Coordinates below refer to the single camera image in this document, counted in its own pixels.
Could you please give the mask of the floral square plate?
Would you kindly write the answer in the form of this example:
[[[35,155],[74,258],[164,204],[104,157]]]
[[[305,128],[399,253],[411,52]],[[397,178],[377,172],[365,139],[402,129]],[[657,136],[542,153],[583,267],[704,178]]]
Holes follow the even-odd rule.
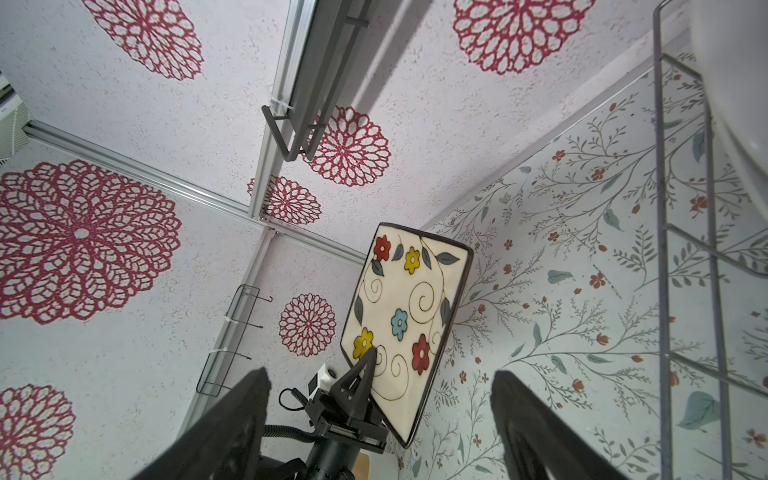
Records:
[[[349,365],[375,350],[371,400],[397,442],[415,438],[474,253],[430,232],[382,222],[340,337]]]

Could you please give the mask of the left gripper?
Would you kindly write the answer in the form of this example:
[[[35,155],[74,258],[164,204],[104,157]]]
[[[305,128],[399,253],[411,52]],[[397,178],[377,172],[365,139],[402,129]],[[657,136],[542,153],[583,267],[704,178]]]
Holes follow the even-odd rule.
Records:
[[[318,371],[311,378],[304,411],[316,434],[384,452],[389,431],[370,399],[377,358],[377,348],[371,347],[340,379],[335,371]]]

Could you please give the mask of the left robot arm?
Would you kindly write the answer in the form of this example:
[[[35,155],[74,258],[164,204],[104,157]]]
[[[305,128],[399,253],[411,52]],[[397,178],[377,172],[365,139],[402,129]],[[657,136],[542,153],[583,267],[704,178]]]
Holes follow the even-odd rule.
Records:
[[[304,404],[311,432],[286,425],[268,425],[264,436],[310,443],[303,460],[281,463],[262,455],[257,479],[353,479],[361,451],[381,454],[389,430],[371,399],[378,350],[369,348],[359,361],[329,388],[318,387]]]

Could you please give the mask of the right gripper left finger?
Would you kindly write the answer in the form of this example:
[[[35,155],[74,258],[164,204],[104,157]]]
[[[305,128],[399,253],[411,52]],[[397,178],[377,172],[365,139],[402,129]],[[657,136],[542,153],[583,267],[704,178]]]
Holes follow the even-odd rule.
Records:
[[[242,378],[136,479],[265,479],[261,455],[271,383],[264,368]]]

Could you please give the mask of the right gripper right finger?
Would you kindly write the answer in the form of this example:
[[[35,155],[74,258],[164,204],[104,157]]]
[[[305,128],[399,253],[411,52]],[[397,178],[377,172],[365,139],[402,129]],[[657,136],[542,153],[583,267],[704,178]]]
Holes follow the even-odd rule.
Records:
[[[513,373],[495,373],[490,405],[510,479],[625,477]]]

